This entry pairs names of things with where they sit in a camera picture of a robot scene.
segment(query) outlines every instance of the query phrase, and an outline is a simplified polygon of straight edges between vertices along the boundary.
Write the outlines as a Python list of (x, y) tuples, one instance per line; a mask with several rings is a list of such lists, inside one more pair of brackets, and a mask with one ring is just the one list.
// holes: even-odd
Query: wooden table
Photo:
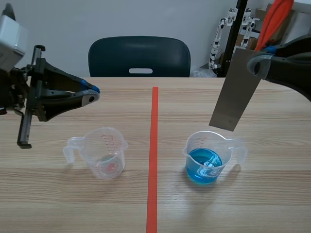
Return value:
[[(311, 231), (311, 103), (261, 82), (234, 132), (208, 125), (224, 79), (93, 78), (98, 102), (50, 122), (33, 119), (31, 150), (16, 145), (20, 118), (0, 117), (1, 233), (145, 233), (152, 87), (159, 86), (159, 233)], [(129, 149), (113, 180), (94, 178), (62, 148), (99, 127), (120, 130)], [(196, 186), (181, 153), (190, 134), (212, 130), (245, 140), (246, 164)]]

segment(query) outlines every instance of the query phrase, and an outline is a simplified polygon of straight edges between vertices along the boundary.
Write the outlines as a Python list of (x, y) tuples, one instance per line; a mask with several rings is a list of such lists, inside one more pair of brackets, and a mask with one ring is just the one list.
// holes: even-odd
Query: white camera housing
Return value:
[(28, 30), (8, 16), (0, 17), (0, 69), (9, 72), (25, 55)]

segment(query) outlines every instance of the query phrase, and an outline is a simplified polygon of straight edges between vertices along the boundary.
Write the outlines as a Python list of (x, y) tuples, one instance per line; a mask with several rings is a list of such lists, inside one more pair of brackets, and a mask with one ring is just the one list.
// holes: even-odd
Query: black chair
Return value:
[[(190, 52), (177, 39), (120, 36), (94, 42), (88, 52), (91, 77), (189, 77)], [(130, 69), (152, 73), (130, 73)]]

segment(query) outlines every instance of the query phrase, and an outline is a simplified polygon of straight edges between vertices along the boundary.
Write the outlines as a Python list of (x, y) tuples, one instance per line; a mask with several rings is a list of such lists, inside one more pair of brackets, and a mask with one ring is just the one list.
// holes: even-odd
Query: empty measuring cup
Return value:
[(248, 149), (240, 139), (226, 139), (218, 133), (200, 131), (188, 138), (183, 154), (187, 157), (189, 177), (197, 183), (208, 184), (217, 179), (233, 154), (238, 163), (243, 163)]
[(100, 179), (114, 178), (125, 166), (124, 150), (128, 144), (123, 135), (113, 128), (99, 128), (84, 137), (72, 137), (63, 148), (68, 164), (74, 163), (73, 150), (79, 151), (95, 176)]

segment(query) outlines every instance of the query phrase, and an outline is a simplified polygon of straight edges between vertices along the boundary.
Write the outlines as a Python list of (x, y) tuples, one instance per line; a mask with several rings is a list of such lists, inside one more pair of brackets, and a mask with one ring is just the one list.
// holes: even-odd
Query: white wall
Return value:
[[(87, 54), (100, 38), (153, 35), (184, 41), (191, 66), (208, 62), (220, 17), (237, 0), (1, 0), (13, 5), (17, 21), (30, 31), (28, 51), (17, 67), (31, 62), (33, 47), (44, 45), (53, 66), (80, 77), (89, 76)], [(262, 8), (249, 0), (249, 7)], [(223, 34), (223, 51), (229, 28)]]

